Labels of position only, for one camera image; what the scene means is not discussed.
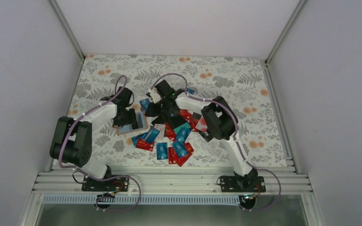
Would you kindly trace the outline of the tan leather card holder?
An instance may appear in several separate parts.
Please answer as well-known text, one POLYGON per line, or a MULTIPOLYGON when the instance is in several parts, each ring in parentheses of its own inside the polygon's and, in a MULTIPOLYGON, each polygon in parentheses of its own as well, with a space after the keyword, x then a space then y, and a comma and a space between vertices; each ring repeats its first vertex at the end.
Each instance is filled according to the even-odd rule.
POLYGON ((142 131, 143 129, 148 128, 147 119, 145 116, 145 112, 136 113, 136 123, 127 124, 122 126, 121 128, 116 128, 117 135, 124 135, 132 132, 142 131))

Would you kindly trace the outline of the teal striped card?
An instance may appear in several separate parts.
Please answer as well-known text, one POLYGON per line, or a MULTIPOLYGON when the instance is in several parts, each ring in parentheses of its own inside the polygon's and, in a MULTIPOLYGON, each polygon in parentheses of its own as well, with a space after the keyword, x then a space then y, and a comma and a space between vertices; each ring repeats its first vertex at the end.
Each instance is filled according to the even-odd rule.
POLYGON ((176 128, 174 128, 173 129, 173 131, 175 132, 175 134, 177 134, 182 128, 187 128, 187 129, 190 129, 191 128, 191 126, 190 126, 190 124, 189 123, 184 123, 184 124, 182 124, 182 125, 180 125, 180 126, 178 126, 178 127, 176 127, 176 128))

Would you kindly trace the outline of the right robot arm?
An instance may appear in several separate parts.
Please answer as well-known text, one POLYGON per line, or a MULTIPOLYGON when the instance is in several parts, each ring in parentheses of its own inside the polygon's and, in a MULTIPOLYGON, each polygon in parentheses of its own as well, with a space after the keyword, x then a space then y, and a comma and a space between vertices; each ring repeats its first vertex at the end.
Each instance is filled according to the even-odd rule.
POLYGON ((153 125, 167 123, 176 132, 188 122, 181 116, 181 110, 199 114, 206 123, 206 129, 199 129, 204 140, 218 139, 228 151, 234 171, 231 185, 247 192, 258 184, 257 169, 249 165, 243 156, 238 119, 223 97, 198 97, 184 89, 175 90, 165 80, 149 89, 147 96, 150 103, 145 115, 155 118, 153 125))

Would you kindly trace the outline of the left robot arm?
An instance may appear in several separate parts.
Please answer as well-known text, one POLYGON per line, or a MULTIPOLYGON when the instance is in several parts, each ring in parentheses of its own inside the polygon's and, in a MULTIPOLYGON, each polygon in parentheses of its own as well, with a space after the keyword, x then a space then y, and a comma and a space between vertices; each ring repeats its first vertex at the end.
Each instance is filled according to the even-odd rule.
POLYGON ((137 119, 133 103, 134 94, 125 87, 109 97, 78 119, 62 116, 58 119, 49 154, 58 160, 60 167, 71 168, 94 178, 94 185, 101 191, 109 189, 112 177, 109 167, 92 156, 93 131, 111 121, 115 128, 131 125, 137 128, 137 119))

